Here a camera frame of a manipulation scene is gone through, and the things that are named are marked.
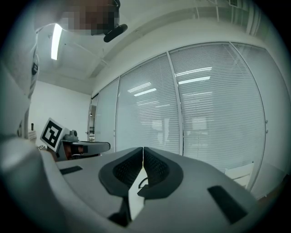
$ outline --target black rectangular slot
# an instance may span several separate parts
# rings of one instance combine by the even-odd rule
[[[208,189],[208,192],[231,224],[236,223],[247,215],[247,212],[228,194],[223,187],[213,186]]]
[[[80,170],[82,170],[80,166],[75,166],[75,167],[60,169],[60,172],[62,175],[66,175],[66,174],[70,174],[70,173],[77,172]]]

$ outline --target white horizontal blinds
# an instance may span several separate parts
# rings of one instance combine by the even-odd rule
[[[120,78],[116,149],[154,147],[179,154],[175,87],[166,54]]]
[[[255,81],[229,43],[170,52],[181,98],[184,156],[224,171],[261,155],[264,117]]]
[[[95,122],[95,140],[97,142],[110,143],[110,150],[102,154],[114,152],[117,89],[118,80],[115,80],[99,93]]]

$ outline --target ceiling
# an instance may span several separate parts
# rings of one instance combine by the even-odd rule
[[[130,43],[167,24],[197,18],[216,17],[215,0],[120,0],[120,24],[128,30],[110,43],[102,35],[81,36],[62,31],[58,60],[50,58],[54,25],[39,32],[39,79],[74,91],[91,94],[95,77]],[[231,20],[227,0],[217,0],[220,19]]]

